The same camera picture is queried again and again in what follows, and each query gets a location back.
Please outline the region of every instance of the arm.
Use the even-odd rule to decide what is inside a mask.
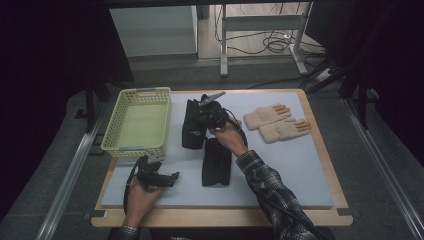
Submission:
[[[281,206],[312,224],[302,211],[293,192],[283,184],[279,173],[266,165],[255,151],[249,151],[243,145],[242,138],[234,127],[227,124],[220,130],[209,129],[209,131],[238,158],[237,165],[245,174],[249,187],[257,196],[259,205],[273,225],[276,237],[296,240],[316,239],[303,225],[270,205],[273,203]]]
[[[127,215],[119,229],[118,240],[135,240],[138,235],[138,228],[141,220],[152,209],[156,200],[165,190],[158,187],[154,192],[144,190],[137,177],[131,181],[130,192],[128,194]]]

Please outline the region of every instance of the gray surface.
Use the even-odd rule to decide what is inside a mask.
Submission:
[[[253,84],[297,76],[290,61],[279,64],[230,61],[228,78],[219,78],[219,62],[196,63],[187,67],[156,61],[149,69],[134,69],[141,87],[170,86],[174,90],[244,89]],[[261,88],[296,88],[298,80],[282,81]],[[310,105],[339,177],[354,222],[332,227],[336,239],[414,239],[400,211],[387,191],[368,152],[358,137],[340,99],[338,83],[308,95]],[[110,86],[114,96],[120,89]],[[0,225],[0,239],[34,239],[85,131],[85,120],[73,119],[84,108],[82,94],[70,99],[68,115],[37,172]],[[412,154],[399,142],[372,105],[368,125],[376,143],[388,156],[388,163],[417,210],[424,213],[424,172]],[[55,232],[54,239],[105,239],[110,229],[95,228],[84,217],[97,201],[110,157],[89,156]]]
[[[219,184],[203,187],[201,173],[204,150],[194,151],[181,147],[181,129],[187,99],[199,99],[200,96],[200,94],[172,94],[171,96],[172,113],[167,151],[160,170],[165,174],[179,171],[180,177],[172,189],[165,191],[157,205],[189,208],[259,207],[234,156],[229,186],[222,187]],[[243,115],[254,111],[257,107],[271,106],[276,103],[290,107],[291,117],[305,119],[296,93],[251,93],[248,96],[227,93],[218,101],[242,121],[242,126],[246,126]],[[264,142],[259,130],[249,131],[245,128],[245,134],[249,146],[281,174],[283,182],[296,194],[303,207],[330,208],[333,206],[330,189],[311,134],[272,144]],[[127,164],[117,167],[102,199],[102,206],[122,206],[124,194],[122,186],[125,186],[132,166],[133,164]]]

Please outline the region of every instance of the person's right hand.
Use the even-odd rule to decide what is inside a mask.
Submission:
[[[164,187],[158,187],[153,192],[146,191],[137,177],[133,177],[128,194],[127,214],[122,225],[138,228],[164,190]]]
[[[236,157],[240,157],[243,153],[249,151],[244,145],[243,138],[236,128],[231,123],[226,123],[221,129],[209,129],[209,132],[214,135],[218,141],[228,148]]]

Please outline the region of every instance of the white wall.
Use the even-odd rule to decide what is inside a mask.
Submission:
[[[127,57],[197,52],[195,6],[111,9]]]

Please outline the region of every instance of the white board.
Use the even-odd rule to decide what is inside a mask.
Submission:
[[[171,94],[172,115],[169,127],[166,158],[160,174],[180,172],[174,187],[168,188],[156,206],[181,208],[258,207],[255,195],[248,187],[244,174],[237,166],[235,156],[231,166],[230,185],[202,186],[204,149],[190,150],[181,147],[181,130],[188,99],[200,100],[200,94]],[[218,98],[222,107],[230,110],[246,126],[243,115],[257,107],[275,103],[286,104],[292,117],[305,118],[296,93],[227,93]],[[249,148],[255,150],[266,164],[276,169],[296,195],[304,208],[330,208],[333,206],[330,189],[321,161],[310,134],[266,144],[259,130],[245,130]],[[119,159],[101,205],[105,208],[122,207],[126,180],[134,159]]]

